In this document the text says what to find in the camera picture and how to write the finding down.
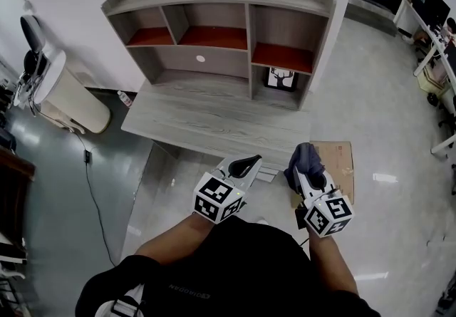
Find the black office chair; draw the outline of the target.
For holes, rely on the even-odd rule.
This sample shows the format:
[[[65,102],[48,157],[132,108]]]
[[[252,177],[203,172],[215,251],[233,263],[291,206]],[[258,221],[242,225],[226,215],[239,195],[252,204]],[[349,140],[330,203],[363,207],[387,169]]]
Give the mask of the black office chair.
[[[437,124],[438,127],[446,125],[454,135],[456,133],[456,95],[451,95],[449,100],[445,96],[442,96],[442,99],[439,100],[434,93],[427,94],[428,103],[443,111],[442,120]]]

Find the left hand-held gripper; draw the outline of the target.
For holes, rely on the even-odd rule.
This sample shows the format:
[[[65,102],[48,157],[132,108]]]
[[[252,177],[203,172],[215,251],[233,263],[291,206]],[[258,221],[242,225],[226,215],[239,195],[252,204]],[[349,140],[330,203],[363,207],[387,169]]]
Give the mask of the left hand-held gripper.
[[[262,156],[224,158],[217,169],[205,172],[193,192],[193,212],[214,224],[235,215],[262,166]]]

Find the flat cardboard box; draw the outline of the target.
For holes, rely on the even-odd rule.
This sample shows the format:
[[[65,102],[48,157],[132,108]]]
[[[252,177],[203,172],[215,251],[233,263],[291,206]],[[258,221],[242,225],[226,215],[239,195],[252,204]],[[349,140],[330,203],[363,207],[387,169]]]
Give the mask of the flat cardboard box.
[[[314,145],[321,163],[332,176],[336,189],[348,196],[350,203],[354,204],[354,167],[350,142],[314,141],[310,143]],[[302,185],[305,197],[309,198],[311,190],[309,183],[302,182]]]

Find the white slatted rack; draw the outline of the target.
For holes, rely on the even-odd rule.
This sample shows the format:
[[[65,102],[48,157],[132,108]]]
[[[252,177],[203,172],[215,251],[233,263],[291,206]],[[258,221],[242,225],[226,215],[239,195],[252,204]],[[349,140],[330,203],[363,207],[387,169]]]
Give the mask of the white slatted rack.
[[[27,264],[27,251],[23,245],[13,243],[0,232],[0,279],[21,279]]]

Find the person's right forearm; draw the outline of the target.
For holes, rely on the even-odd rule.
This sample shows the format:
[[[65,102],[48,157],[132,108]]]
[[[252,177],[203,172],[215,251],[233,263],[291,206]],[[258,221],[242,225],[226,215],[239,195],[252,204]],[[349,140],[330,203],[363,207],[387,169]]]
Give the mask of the person's right forearm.
[[[309,230],[310,260],[329,291],[346,291],[359,295],[356,281],[333,237],[320,238]]]

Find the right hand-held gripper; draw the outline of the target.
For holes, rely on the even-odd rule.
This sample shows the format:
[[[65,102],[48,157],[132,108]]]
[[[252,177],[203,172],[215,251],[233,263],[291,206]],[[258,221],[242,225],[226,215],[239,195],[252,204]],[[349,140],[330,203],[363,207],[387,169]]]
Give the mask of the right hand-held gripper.
[[[355,213],[348,196],[336,189],[332,176],[326,168],[309,175],[298,168],[287,168],[284,176],[291,190],[305,199],[302,182],[308,184],[312,198],[305,199],[296,209],[295,216],[299,229],[308,227],[319,238],[341,232],[354,218]]]

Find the cream cylindrical appliance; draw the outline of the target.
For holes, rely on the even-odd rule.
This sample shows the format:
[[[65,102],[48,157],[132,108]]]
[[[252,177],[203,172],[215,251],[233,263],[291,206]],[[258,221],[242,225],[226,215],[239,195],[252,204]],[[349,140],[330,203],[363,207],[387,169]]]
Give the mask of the cream cylindrical appliance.
[[[46,51],[44,56],[48,60],[47,70],[33,90],[34,103],[47,101],[87,130],[102,133],[110,123],[109,108],[72,75],[64,51]]]

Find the framed deer picture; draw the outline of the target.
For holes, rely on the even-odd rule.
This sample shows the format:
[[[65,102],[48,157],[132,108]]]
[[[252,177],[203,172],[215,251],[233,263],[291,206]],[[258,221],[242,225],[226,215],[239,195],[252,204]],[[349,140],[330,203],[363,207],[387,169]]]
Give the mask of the framed deer picture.
[[[270,67],[264,76],[264,86],[291,93],[296,90],[297,79],[293,71]]]

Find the person's black shirt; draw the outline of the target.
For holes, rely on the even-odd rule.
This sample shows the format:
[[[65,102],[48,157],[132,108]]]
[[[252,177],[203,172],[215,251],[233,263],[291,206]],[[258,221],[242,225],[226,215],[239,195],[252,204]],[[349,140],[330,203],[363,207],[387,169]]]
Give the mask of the person's black shirt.
[[[94,276],[76,304],[76,317],[95,317],[142,291],[143,317],[229,317],[241,311],[302,317],[380,317],[347,291],[327,291],[305,251],[287,233],[237,217],[217,225],[196,252],[168,266],[126,257]]]

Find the brown wooden cabinet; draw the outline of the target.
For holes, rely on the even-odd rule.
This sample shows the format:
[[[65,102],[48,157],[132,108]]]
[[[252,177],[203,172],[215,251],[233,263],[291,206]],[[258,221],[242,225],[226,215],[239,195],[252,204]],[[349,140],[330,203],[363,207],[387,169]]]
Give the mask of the brown wooden cabinet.
[[[0,146],[0,232],[13,244],[23,236],[24,205],[35,166]]]

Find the light wood-grain table top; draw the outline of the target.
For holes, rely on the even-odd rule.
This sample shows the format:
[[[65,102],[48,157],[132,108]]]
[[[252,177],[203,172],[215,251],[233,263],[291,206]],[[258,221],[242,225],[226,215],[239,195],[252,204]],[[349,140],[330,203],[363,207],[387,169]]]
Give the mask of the light wood-grain table top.
[[[122,124],[127,132],[209,155],[261,155],[279,170],[309,141],[310,128],[306,112],[153,90],[138,93]]]

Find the white office desk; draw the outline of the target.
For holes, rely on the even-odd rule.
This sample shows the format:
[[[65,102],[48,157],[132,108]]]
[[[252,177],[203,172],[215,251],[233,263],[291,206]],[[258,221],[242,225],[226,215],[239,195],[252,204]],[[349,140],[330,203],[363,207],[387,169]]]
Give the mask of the white office desk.
[[[403,15],[403,12],[405,10],[407,10],[414,17],[414,19],[420,25],[420,28],[429,36],[429,38],[432,41],[430,50],[424,57],[423,61],[414,70],[413,75],[417,78],[420,72],[424,70],[427,63],[430,62],[430,59],[434,56],[435,52],[437,51],[440,54],[440,62],[442,63],[447,74],[447,80],[450,82],[450,85],[456,94],[456,75],[452,69],[450,62],[448,61],[448,54],[445,52],[447,46],[445,45],[443,38],[440,35],[434,33],[430,26],[426,25],[426,23],[423,21],[419,13],[414,9],[413,5],[409,0],[403,0],[401,2],[400,8],[397,13],[398,17],[395,19],[395,21],[397,21]]]

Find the person's left forearm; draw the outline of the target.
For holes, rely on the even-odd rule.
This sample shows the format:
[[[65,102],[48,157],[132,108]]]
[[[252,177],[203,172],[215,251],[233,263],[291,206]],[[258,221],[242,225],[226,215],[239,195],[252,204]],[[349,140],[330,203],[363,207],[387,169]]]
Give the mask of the person's left forearm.
[[[146,256],[159,264],[172,264],[192,255],[208,237],[214,223],[191,214],[166,232],[145,242],[135,255]]]

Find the black computer monitor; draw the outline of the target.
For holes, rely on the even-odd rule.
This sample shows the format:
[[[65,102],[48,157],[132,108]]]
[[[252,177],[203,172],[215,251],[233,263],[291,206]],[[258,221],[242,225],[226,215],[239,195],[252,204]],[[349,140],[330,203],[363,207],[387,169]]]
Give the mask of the black computer monitor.
[[[450,7],[443,0],[425,0],[424,7],[427,25],[444,25],[450,13]]]

